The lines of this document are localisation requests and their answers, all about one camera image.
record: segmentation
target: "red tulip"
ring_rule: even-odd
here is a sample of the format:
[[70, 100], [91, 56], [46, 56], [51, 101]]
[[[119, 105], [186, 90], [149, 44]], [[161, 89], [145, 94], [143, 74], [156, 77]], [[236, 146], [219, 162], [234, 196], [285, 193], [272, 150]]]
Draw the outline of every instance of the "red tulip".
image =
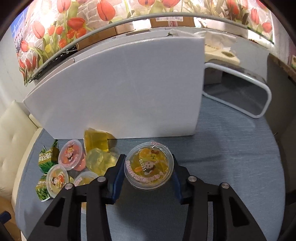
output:
[[38, 21], [34, 21], [32, 28], [35, 36], [38, 39], [42, 39], [45, 34], [45, 28], [43, 27], [43, 25]]
[[25, 40], [23, 40], [20, 43], [20, 48], [22, 49], [23, 52], [28, 52], [30, 49], [30, 46], [28, 45], [28, 43]]
[[256, 0], [257, 4], [259, 5], [260, 8], [262, 8], [263, 10], [267, 10], [267, 7], [262, 3], [260, 2], [259, 0]]
[[57, 0], [57, 10], [59, 13], [66, 12], [71, 5], [71, 0]]
[[26, 65], [27, 65], [28, 71], [30, 71], [31, 70], [31, 62], [28, 58], [26, 58]]
[[252, 10], [251, 10], [251, 19], [252, 19], [253, 23], [256, 25], [258, 25], [260, 22], [258, 11], [256, 8], [252, 8]]
[[166, 8], [171, 8], [176, 6], [180, 0], [161, 0], [161, 2]]
[[67, 32], [67, 38], [68, 39], [71, 39], [74, 37], [74, 34], [75, 34], [75, 30], [74, 29], [70, 29], [68, 32]]
[[48, 34], [51, 36], [54, 34], [54, 29], [55, 29], [55, 26], [54, 25], [51, 25], [48, 29], [47, 29], [47, 32]]
[[58, 35], [61, 35], [62, 32], [63, 32], [63, 27], [62, 27], [62, 26], [57, 27], [56, 33], [57, 33]]
[[239, 15], [239, 8], [235, 0], [226, 0], [226, 6], [232, 14]]
[[76, 31], [76, 38], [80, 38], [82, 37], [83, 35], [86, 34], [86, 29], [85, 28], [80, 28]]
[[83, 18], [70, 18], [68, 20], [68, 26], [74, 30], [78, 30], [85, 25], [85, 20]]
[[67, 45], [66, 39], [61, 39], [59, 41], [59, 46], [60, 46], [61, 49], [64, 48], [66, 45]]
[[103, 21], [111, 21], [116, 14], [115, 8], [106, 0], [101, 0], [97, 4], [96, 9]]
[[263, 28], [264, 32], [270, 33], [271, 30], [272, 30], [272, 25], [270, 23], [268, 23], [268, 22], [262, 23], [262, 28]]
[[36, 63], [37, 63], [37, 56], [34, 55], [33, 56], [33, 62], [32, 62], [32, 70], [34, 70], [36, 68]]
[[241, 3], [242, 3], [242, 6], [241, 6], [242, 9], [247, 10], [249, 8], [248, 0], [242, 0]]
[[26, 66], [25, 66], [24, 62], [21, 61], [21, 59], [19, 60], [19, 64], [20, 64], [20, 67], [21, 68], [25, 69]]
[[87, 2], [87, 0], [77, 0], [77, 2], [81, 5]]
[[142, 6], [152, 6], [155, 3], [155, 0], [138, 0], [139, 4]]

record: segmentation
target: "white wall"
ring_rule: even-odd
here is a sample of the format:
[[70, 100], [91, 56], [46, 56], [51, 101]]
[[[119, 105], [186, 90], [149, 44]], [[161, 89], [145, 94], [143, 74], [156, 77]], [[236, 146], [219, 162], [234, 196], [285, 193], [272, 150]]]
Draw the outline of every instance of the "white wall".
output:
[[271, 13], [271, 17], [274, 25], [273, 52], [275, 56], [277, 56], [285, 64], [288, 64], [289, 52], [290, 52], [290, 43], [289, 43], [290, 36], [273, 13]]
[[24, 86], [9, 28], [0, 41], [0, 116], [14, 99], [22, 102], [34, 86], [34, 83]]

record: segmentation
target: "green snack packet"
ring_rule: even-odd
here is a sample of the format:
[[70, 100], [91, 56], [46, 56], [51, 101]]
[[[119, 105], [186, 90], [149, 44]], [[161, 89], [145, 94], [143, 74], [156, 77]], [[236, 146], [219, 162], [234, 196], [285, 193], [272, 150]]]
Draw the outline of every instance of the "green snack packet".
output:
[[47, 174], [49, 169], [58, 164], [59, 149], [58, 140], [54, 140], [52, 147], [49, 150], [43, 146], [38, 158], [38, 165], [44, 174]]
[[50, 199], [49, 193], [46, 188], [46, 175], [43, 175], [36, 185], [36, 193], [38, 198], [44, 202]]

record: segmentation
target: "cardboard box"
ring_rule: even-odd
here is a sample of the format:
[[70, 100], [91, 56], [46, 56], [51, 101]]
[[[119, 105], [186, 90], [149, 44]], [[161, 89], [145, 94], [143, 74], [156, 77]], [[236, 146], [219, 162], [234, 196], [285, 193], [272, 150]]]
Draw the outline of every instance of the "cardboard box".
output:
[[80, 42], [78, 42], [76, 44], [76, 46], [77, 46], [78, 50], [82, 50], [90, 45], [93, 45], [93, 44], [100, 42], [102, 40], [114, 37], [116, 35], [117, 35], [116, 29], [115, 29], [115, 27], [112, 27], [112, 28], [103, 30], [101, 32], [98, 32], [86, 39], [81, 40]]
[[77, 49], [78, 50], [82, 50], [88, 46], [91, 46], [97, 42], [100, 42], [102, 40], [108, 39], [108, 38], [112, 38], [116, 35], [119, 34], [124, 34], [124, 33], [128, 33], [131, 31], [134, 31], [134, 27], [133, 27], [133, 23], [125, 23], [125, 24], [121, 24], [118, 25], [116, 27], [112, 27], [106, 30], [103, 30], [101, 32], [98, 32], [86, 39], [81, 40], [80, 42], [78, 42], [76, 44]]
[[119, 34], [125, 34], [128, 32], [132, 32], [135, 30], [135, 28], [133, 27], [133, 22], [129, 22], [129, 23], [125, 23], [125, 24], [121, 24], [115, 27], [116, 33], [117, 35]]
[[160, 17], [150, 19], [151, 27], [195, 27], [193, 17]]

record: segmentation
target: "tulip wallpaper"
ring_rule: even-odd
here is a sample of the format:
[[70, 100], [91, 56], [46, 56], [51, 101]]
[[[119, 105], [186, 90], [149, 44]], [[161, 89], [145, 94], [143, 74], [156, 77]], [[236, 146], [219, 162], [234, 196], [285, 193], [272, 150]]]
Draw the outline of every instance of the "tulip wallpaper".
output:
[[34, 0], [11, 26], [24, 84], [46, 60], [86, 33], [161, 12], [227, 18], [272, 41], [271, 13], [259, 0]]

